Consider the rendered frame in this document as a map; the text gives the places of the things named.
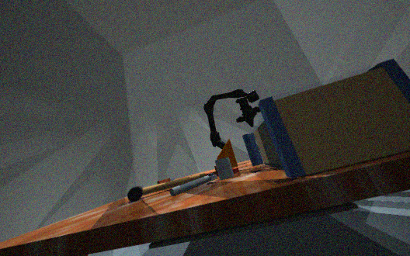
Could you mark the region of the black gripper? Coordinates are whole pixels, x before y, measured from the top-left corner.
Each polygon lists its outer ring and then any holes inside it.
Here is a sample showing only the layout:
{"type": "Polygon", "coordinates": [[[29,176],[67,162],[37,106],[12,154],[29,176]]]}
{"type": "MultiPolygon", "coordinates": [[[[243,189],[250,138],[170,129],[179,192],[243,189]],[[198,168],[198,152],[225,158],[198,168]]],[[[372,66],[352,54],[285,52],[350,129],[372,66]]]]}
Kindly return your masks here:
{"type": "Polygon", "coordinates": [[[245,121],[248,125],[250,125],[250,127],[253,126],[255,112],[261,112],[261,111],[259,107],[254,107],[253,109],[250,109],[250,107],[251,106],[249,104],[244,104],[243,106],[241,106],[240,110],[242,111],[243,116],[239,116],[236,119],[237,123],[245,121]]]}

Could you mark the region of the grey cylinder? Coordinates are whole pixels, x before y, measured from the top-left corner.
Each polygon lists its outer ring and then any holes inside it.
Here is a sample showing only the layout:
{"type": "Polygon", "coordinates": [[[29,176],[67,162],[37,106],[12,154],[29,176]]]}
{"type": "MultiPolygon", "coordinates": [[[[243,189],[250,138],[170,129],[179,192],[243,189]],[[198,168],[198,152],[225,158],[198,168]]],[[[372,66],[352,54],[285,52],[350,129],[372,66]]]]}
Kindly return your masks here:
{"type": "Polygon", "coordinates": [[[217,167],[217,172],[218,172],[220,180],[234,177],[234,173],[231,167],[231,162],[229,160],[229,157],[216,160],[215,164],[217,167]]]}

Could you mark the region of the grey metal rod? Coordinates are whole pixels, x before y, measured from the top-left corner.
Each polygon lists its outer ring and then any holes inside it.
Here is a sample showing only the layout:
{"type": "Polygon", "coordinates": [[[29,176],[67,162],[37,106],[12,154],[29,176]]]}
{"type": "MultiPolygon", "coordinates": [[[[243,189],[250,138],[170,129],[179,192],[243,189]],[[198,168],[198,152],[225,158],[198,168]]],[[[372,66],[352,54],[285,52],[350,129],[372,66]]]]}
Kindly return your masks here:
{"type": "Polygon", "coordinates": [[[177,195],[181,192],[197,187],[198,185],[202,185],[203,183],[213,181],[214,179],[217,179],[217,175],[214,175],[214,173],[207,174],[207,176],[205,177],[198,178],[197,180],[187,182],[186,184],[179,185],[175,188],[170,189],[170,195],[177,195]]]}

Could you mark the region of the clear-panelled guard cubby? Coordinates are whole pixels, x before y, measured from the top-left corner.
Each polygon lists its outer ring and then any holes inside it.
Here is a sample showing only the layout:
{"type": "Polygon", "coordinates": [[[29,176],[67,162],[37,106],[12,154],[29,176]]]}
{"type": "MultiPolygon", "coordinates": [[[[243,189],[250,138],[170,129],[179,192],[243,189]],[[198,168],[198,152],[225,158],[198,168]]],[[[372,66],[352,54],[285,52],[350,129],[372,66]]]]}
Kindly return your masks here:
{"type": "Polygon", "coordinates": [[[296,178],[410,150],[410,78],[387,60],[259,101],[252,165],[296,178]]]}

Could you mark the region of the red flat bar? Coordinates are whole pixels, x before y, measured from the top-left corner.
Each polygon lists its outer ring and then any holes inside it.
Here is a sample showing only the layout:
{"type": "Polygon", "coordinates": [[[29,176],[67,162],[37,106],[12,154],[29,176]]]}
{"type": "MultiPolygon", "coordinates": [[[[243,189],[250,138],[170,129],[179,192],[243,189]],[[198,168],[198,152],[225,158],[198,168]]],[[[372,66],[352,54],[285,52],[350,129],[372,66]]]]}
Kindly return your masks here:
{"type": "MultiPolygon", "coordinates": [[[[238,168],[234,168],[234,169],[232,169],[232,170],[233,170],[233,173],[237,173],[237,172],[239,172],[238,168]]],[[[215,172],[211,172],[211,173],[214,173],[214,175],[219,176],[217,171],[215,171],[215,172]]]]}

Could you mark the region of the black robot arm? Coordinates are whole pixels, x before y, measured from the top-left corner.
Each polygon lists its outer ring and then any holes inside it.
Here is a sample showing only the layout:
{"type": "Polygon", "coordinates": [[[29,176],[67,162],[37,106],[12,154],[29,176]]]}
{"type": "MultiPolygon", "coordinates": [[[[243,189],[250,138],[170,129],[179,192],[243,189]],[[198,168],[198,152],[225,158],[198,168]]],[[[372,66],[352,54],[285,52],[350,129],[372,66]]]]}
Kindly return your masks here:
{"type": "Polygon", "coordinates": [[[226,99],[226,98],[240,98],[237,99],[235,102],[239,103],[240,106],[244,104],[248,104],[249,102],[254,102],[259,100],[259,95],[254,90],[250,93],[245,93],[242,89],[237,89],[229,93],[219,94],[219,95],[212,95],[207,104],[203,106],[205,113],[207,114],[209,125],[210,125],[210,141],[213,144],[213,147],[218,146],[220,149],[224,148],[224,143],[221,141],[219,132],[216,131],[216,126],[214,122],[214,104],[218,99],[226,99]],[[245,97],[246,96],[246,97],[245,97]],[[244,98],[240,98],[244,97],[244,98]]]}

